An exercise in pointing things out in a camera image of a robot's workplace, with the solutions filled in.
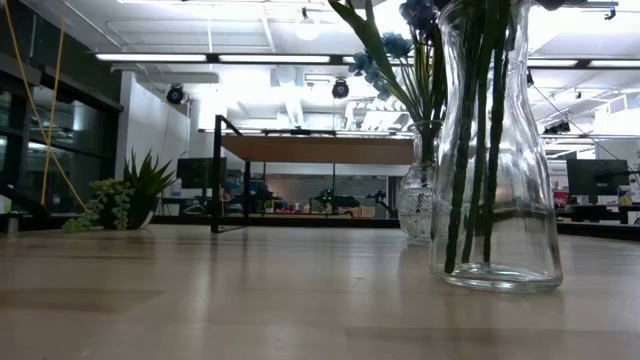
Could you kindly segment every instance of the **yellow cable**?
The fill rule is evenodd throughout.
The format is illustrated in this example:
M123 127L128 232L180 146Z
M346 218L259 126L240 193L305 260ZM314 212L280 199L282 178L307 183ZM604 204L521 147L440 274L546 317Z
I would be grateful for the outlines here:
M51 117L49 118L49 133L47 134L47 144L51 144L53 133L53 122L56 118L56 104L58 100L58 83L60 80L60 65L62 64L62 45L64 44L64 29L66 26L65 12L67 7L62 3L62 12L60 15L60 44L58 45L58 62L56 65L56 77L53 80L53 101L51 102ZM47 193L47 173L49 172L49 159L51 156L51 146L47 145L47 159L44 162L44 177L42 179L42 194L40 195L40 204L45 206Z
M18 49L18 41L16 40L16 33L15 33L15 30L13 29L13 22L11 21L11 13L9 12L9 2L8 1L6 1L5 4L4 4L4 10L5 10L5 13L7 14L7 23L9 24L9 32L11 33L11 40L13 40L13 49L16 52L16 59L18 60L18 65L20 66L20 73L22 74L22 81L24 82L24 87L25 87L25 89L27 91L27 97L29 98L29 102L31 103L31 109L33 110L33 114L36 116L36 120L38 120L38 125L40 127L40 133L42 134L42 137L44 138L44 141L45 141L47 147L50 147L51 146L51 142L47 138L47 134L44 132L44 127L42 126L42 121L40 120L40 115L38 114L38 109L36 108L36 103L33 101L33 96L31 95L31 89L29 88L29 83L27 82L27 75L25 74L24 65L22 64L22 57L20 56L20 50ZM58 169L60 170L60 175L62 175L62 178L64 179L64 181L66 181L67 185L69 185L69 188L71 189L71 192L73 193L73 196L76 198L78 203L82 206L82 208L85 211L87 211L86 205L84 204L82 199L80 199L80 196L78 196L78 193L76 192L76 189L73 187L73 185L71 185L71 181L69 181L69 178L64 173L64 169L62 169L62 166L60 165L60 162L58 161L58 158L56 157L56 154L54 152L51 153L51 158L53 159L53 161L58 166Z

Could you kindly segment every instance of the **ceiling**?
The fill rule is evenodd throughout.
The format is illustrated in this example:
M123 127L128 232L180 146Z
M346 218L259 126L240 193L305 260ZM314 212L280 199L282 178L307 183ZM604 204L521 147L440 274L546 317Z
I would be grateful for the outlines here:
M22 0L53 23L60 22L58 0ZM159 1L121 3L123 0L66 0L68 32L96 52L214 52L353 54L362 44L324 0L306 2L216 1L216 5L166 5ZM544 58L640 58L640 1L617 0L617 16L605 21L608 9L535 7L530 17L531 56ZM397 8L402 0L386 0L375 7L381 32L406 26ZM301 22L307 6L310 23ZM274 66L146 65L139 79L149 75L215 72L218 84L190 84L195 96L223 89L234 120L274 119L286 113L291 92L272 87ZM345 67L300 67L301 72L331 77L349 76ZM594 118L594 109L621 91L640 89L640 71L534 70L536 87L529 90L532 110L542 129L564 114L579 121ZM331 84L316 84L296 92L306 113L345 114L350 102L375 96L362 79L349 78L350 96L333 100ZM161 89L167 81L155 81Z

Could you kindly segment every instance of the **glass vase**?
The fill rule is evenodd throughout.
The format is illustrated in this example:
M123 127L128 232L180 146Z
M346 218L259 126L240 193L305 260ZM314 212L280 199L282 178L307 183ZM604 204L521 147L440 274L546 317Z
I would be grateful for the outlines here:
M562 269L545 153L527 98L532 0L510 1L507 30L497 32L506 44L498 54L506 55L496 58L490 50L484 86L469 85L479 60L468 43L474 38L469 27L478 23L471 17L484 2L454 0L440 15L449 106L438 154L430 268L465 287L541 292L560 285ZM502 63L499 72L495 61ZM500 108L493 106L496 74L505 89L503 117L494 116Z
M411 125L413 132L413 164L400 182L398 191L398 220L412 245L431 244L433 196L435 181L434 141L424 136L426 123Z

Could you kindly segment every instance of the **computer monitor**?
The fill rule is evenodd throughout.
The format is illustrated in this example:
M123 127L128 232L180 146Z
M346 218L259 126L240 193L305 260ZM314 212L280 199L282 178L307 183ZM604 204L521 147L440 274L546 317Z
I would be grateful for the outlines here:
M220 159L220 183L224 184L227 159ZM178 159L176 177L182 180L183 189L211 188L213 179L213 158Z
M618 195L629 185L626 160L567 160L571 195Z

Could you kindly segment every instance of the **table surface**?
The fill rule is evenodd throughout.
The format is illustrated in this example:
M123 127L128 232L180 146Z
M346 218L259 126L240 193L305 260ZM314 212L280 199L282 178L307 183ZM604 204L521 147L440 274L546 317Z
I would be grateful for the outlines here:
M563 236L546 295L452 287L399 230L0 240L2 359L640 358L640 244Z

